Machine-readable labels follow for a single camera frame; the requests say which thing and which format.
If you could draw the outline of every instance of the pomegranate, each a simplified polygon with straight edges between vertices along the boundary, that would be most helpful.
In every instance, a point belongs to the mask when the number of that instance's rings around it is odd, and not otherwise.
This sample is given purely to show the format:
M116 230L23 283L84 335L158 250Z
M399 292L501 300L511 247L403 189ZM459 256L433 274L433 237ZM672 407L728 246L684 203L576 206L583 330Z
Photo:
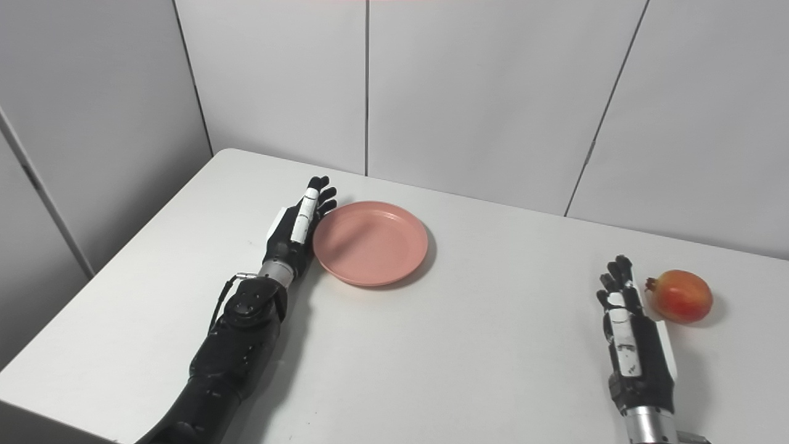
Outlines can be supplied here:
M673 269L657 279L649 278L646 287L652 292L652 308L666 319L679 324L700 321L712 309L712 292L703 279L683 270Z

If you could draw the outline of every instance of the table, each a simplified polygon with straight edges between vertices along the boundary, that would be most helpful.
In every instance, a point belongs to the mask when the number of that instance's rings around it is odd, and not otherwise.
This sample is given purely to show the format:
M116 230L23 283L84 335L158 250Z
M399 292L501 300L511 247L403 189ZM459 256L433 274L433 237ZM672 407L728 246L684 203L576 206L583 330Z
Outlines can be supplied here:
M617 254L640 280L688 269L716 295L700 325L669 325L678 427L715 444L780 440L789 262L233 149L0 373L0 399L135 442L183 388L225 280L258 270L271 221L323 174L341 204L389 201L421 218L430 253L378 290L313 263L225 442L624 443L595 298Z

